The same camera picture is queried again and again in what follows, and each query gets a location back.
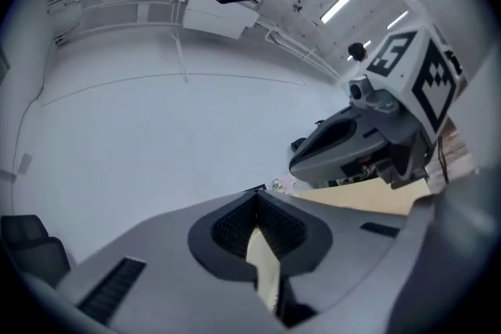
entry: black vent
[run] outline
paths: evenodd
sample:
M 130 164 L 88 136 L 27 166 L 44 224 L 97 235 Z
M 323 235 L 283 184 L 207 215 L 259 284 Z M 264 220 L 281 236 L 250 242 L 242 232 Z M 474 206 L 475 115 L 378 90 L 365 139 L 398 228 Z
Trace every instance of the black vent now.
M 79 309 L 94 320 L 106 324 L 138 279 L 146 263 L 122 261 L 81 302 Z
M 306 224 L 268 200 L 260 199 L 258 225 L 278 260 L 306 240 Z
M 255 227 L 256 205 L 251 198 L 214 224 L 212 238 L 221 248 L 245 260 Z

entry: black chair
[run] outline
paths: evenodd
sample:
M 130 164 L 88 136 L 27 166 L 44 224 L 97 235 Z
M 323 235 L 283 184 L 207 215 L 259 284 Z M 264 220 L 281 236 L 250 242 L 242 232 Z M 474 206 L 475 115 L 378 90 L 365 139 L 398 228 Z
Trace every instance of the black chair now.
M 2 216 L 2 239 L 16 266 L 45 281 L 51 287 L 70 271 L 64 246 L 49 237 L 37 216 Z

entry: small object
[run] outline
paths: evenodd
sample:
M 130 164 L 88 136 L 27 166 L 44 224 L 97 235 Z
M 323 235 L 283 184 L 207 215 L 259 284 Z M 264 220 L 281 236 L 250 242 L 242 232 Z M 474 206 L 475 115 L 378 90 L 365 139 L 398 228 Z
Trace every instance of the small object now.
M 26 175 L 26 173 L 28 171 L 28 167 L 30 166 L 32 160 L 33 160 L 32 155 L 28 155 L 27 153 L 24 153 L 23 158 L 21 159 L 21 163 L 19 163 L 19 168 L 17 169 L 17 174 Z
M 460 65 L 460 62 L 457 60 L 456 55 L 452 50 L 448 50 L 445 52 L 445 57 L 452 63 L 454 66 L 454 70 L 456 71 L 457 75 L 461 75 L 463 73 L 463 68 Z
M 355 100 L 360 100 L 362 98 L 362 91 L 356 85 L 350 86 L 351 97 Z
M 287 195 L 295 195 L 294 186 L 296 184 L 296 178 L 292 174 L 286 174 L 282 177 L 274 179 L 271 185 L 267 185 L 268 189 L 277 191 L 280 193 L 285 193 Z

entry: white wall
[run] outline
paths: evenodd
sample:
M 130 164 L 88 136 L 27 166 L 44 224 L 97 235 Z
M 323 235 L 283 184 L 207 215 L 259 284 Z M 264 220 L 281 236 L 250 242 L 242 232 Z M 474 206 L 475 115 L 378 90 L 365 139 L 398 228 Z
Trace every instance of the white wall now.
M 188 84 L 168 31 L 96 35 L 57 55 L 38 135 L 21 141 L 34 159 L 16 211 L 38 214 L 77 262 L 155 214 L 285 174 L 289 144 L 347 105 L 273 45 L 182 42 Z
M 0 27 L 0 46 L 10 65 L 0 85 L 1 170 L 13 170 L 18 127 L 43 85 L 51 42 L 45 0 L 15 0 Z M 10 183 L 0 181 L 0 214 L 10 213 Z

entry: vent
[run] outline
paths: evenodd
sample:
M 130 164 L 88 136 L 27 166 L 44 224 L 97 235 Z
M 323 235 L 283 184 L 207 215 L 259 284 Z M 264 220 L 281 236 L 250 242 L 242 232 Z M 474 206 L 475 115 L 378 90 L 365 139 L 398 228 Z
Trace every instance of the vent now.
M 396 238 L 400 232 L 400 228 L 391 227 L 390 225 L 384 225 L 379 223 L 374 223 L 369 221 L 360 227 L 362 230 L 368 232 L 373 232 L 374 234 L 384 235 L 385 237 Z
M 79 309 L 90 318 L 106 325 L 145 266 L 146 263 L 139 260 L 128 257 L 122 259 L 82 301 Z

